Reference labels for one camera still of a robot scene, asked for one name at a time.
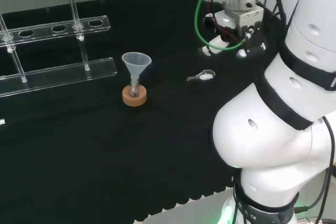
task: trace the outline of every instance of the red cable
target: red cable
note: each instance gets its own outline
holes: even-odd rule
[[[215,25],[219,30],[223,31],[226,35],[229,35],[229,36],[231,36],[233,39],[235,39],[236,41],[240,42],[240,40],[237,39],[236,36],[234,36],[233,34],[229,33],[229,32],[226,31],[225,29],[223,29],[223,28],[216,22],[216,20],[215,20],[215,18],[214,18],[215,14],[212,12],[213,2],[214,2],[214,0],[209,0],[209,4],[208,4],[208,6],[207,6],[207,10],[208,10],[208,13],[209,13],[209,14],[212,14],[211,19],[212,19],[214,25]]]

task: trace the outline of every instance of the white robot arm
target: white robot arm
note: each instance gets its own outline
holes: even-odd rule
[[[336,132],[336,6],[331,3],[336,0],[300,0],[283,45],[286,50],[260,81],[216,116],[215,147],[227,164],[243,169],[240,186],[255,204],[248,208],[251,214],[239,203],[236,223],[244,223],[242,212],[248,222],[257,218],[260,223],[268,215],[273,223],[297,223],[293,212],[280,210],[291,206],[299,190],[329,166],[331,140],[321,117],[327,115]],[[221,224],[232,218],[235,197],[224,205]],[[272,209],[279,209],[278,216],[291,216],[276,219]]]
[[[218,21],[218,24],[222,28],[230,28],[230,29],[236,29],[238,31],[239,37],[244,38],[250,34],[246,34],[247,30],[251,27],[255,27],[256,23],[261,23],[262,18],[264,15],[264,9],[256,5],[256,0],[213,0],[214,2],[220,2],[223,3],[223,7],[225,10],[214,13],[216,20]],[[210,18],[212,17],[212,14],[207,14],[206,17]],[[257,33],[261,34],[262,26],[259,28]],[[255,49],[257,49],[257,52],[254,54],[258,54],[260,51],[260,47],[263,48],[263,50],[266,50],[266,46],[262,40],[262,36],[254,36],[255,38],[260,38],[260,41],[254,41],[252,44],[256,44],[253,46],[256,46]],[[215,37],[212,41],[210,41],[211,45],[214,45],[216,47],[227,47],[229,45],[229,40],[225,39],[225,36],[222,37],[221,35]],[[246,47],[248,47],[247,50],[248,54],[253,54],[253,50],[246,44]],[[212,47],[203,47],[202,52],[206,56],[211,56],[214,54],[218,54],[221,51],[214,49]],[[240,57],[246,57],[246,52],[242,49],[240,51],[239,55]]]

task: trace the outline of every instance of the acrylic test tube rack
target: acrylic test tube rack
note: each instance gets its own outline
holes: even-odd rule
[[[74,18],[70,21],[7,30],[0,14],[0,47],[7,47],[18,72],[10,76],[0,76],[0,97],[117,74],[112,58],[89,61],[85,48],[84,34],[109,30],[109,19],[107,16],[79,19],[75,0],[69,1]],[[82,62],[24,72],[16,53],[16,45],[66,36],[77,38]]]

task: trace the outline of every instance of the black table surface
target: black table surface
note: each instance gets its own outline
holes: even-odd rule
[[[108,32],[86,36],[88,57],[113,57],[118,74],[0,99],[6,120],[0,126],[0,223],[133,223],[233,185],[234,169],[211,148],[212,120],[272,60],[276,34],[266,27],[270,47],[259,58],[239,61],[229,52],[204,59],[193,27],[196,3],[78,3],[81,18],[108,15]],[[71,12],[64,5],[4,18],[10,29],[70,20]],[[153,60],[140,76],[148,100],[138,108],[121,97],[130,82],[121,61],[128,51]],[[74,37],[19,45],[17,52],[25,71],[81,60]],[[0,55],[0,76],[15,73],[4,48]],[[203,69],[216,77],[185,81]]]

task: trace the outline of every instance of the green cable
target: green cable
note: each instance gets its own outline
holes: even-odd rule
[[[237,45],[235,45],[233,47],[216,47],[216,46],[211,45],[210,43],[208,43],[208,41],[206,41],[202,37],[202,35],[200,34],[200,31],[198,30],[198,22],[197,21],[198,21],[198,13],[200,11],[201,4],[202,4],[202,0],[198,0],[197,7],[196,7],[196,12],[195,12],[195,18],[194,18],[194,26],[195,26],[195,30],[196,30],[197,36],[200,38],[200,40],[204,44],[206,44],[207,46],[212,47],[214,49],[217,49],[217,50],[229,51],[229,50],[233,50],[235,48],[240,47],[245,42],[245,39],[243,39],[239,44],[237,44]]]

